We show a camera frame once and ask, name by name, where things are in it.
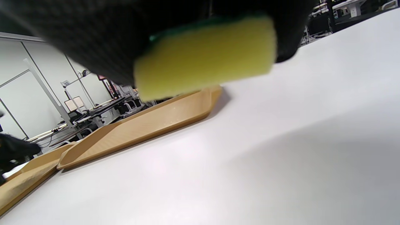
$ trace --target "metal frame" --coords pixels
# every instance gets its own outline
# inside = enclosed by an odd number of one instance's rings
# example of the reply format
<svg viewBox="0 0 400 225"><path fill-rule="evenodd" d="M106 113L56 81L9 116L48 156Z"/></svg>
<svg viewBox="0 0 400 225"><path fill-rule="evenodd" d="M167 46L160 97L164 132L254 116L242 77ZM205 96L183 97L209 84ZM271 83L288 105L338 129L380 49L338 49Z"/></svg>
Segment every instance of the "metal frame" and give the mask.
<svg viewBox="0 0 400 225"><path fill-rule="evenodd" d="M47 97L50 99L50 101L52 102L54 107L60 113L60 115L64 119L65 123L67 123L68 126L72 127L73 124L70 121L70 117L68 116L67 111L65 111L64 107L62 107L62 106L57 104L56 100L50 94L49 90L46 88L46 86L44 85L43 81L40 79L40 77L36 73L35 69L33 69L32 65L29 63L29 60L27 58L24 59L24 63L28 67L29 71L33 74L33 76L35 77L36 81L39 83L39 85L41 86L41 88L43 89L43 91L47 95Z"/></svg>

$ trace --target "cable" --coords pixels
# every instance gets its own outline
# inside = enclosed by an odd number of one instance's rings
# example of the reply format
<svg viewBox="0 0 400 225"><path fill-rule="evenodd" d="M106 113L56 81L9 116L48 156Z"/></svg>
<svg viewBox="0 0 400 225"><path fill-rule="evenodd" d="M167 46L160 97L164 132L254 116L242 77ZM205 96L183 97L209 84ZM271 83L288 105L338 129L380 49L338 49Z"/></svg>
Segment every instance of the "cable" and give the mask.
<svg viewBox="0 0 400 225"><path fill-rule="evenodd" d="M65 135L62 135L62 136L60 136L60 137L58 137L58 138L55 138L53 141L58 140L58 139L61 139L61 138L63 138L63 137L66 137L66 136L68 136L68 135L70 135L70 134L72 134L72 133L73 133L73 132L69 132L68 134L65 134ZM45 144L49 144L49 145L50 145L51 141L52 141L52 139L50 139L50 142L46 142L46 143L44 143L43 145L45 145Z"/></svg>
<svg viewBox="0 0 400 225"><path fill-rule="evenodd" d="M50 143L51 143L51 141L52 141L52 139L53 139L53 134L55 134L54 132L51 134L51 136L50 136L50 141L48 142L49 144L47 145L47 146L39 146L40 148L47 148L47 147L49 147L50 146Z"/></svg>

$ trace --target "table leg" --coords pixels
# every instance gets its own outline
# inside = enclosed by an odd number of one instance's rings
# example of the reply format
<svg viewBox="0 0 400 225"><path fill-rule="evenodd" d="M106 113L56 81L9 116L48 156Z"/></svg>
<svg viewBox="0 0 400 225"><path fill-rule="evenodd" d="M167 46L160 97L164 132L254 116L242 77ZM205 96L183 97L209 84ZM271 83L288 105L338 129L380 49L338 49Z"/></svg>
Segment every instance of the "table leg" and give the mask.
<svg viewBox="0 0 400 225"><path fill-rule="evenodd" d="M351 17L361 16L361 4L351 4L349 5Z"/></svg>

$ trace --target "computer monitor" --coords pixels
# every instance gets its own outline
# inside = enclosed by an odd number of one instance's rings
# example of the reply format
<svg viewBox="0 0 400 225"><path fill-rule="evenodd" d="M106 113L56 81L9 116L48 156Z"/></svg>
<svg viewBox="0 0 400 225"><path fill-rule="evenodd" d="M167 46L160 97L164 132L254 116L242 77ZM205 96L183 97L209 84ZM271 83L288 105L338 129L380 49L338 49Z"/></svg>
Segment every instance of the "computer monitor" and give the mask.
<svg viewBox="0 0 400 225"><path fill-rule="evenodd" d="M78 105L79 108L84 106L83 101L80 98L80 96L75 97L74 101L76 102L76 104ZM77 107L76 107L76 105L74 104L74 102L72 100L67 100L64 103L65 103L65 105L67 106L67 108L68 108L68 110L70 112L72 112L74 110L77 110Z"/></svg>

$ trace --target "desk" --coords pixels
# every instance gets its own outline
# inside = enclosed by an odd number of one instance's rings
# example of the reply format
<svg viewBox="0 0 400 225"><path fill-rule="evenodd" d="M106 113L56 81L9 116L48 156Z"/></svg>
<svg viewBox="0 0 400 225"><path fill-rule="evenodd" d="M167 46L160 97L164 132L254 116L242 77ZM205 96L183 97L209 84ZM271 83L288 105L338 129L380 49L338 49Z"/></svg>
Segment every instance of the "desk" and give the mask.
<svg viewBox="0 0 400 225"><path fill-rule="evenodd" d="M397 225L399 36L392 10L306 45L226 84L208 120L59 172L0 223Z"/></svg>

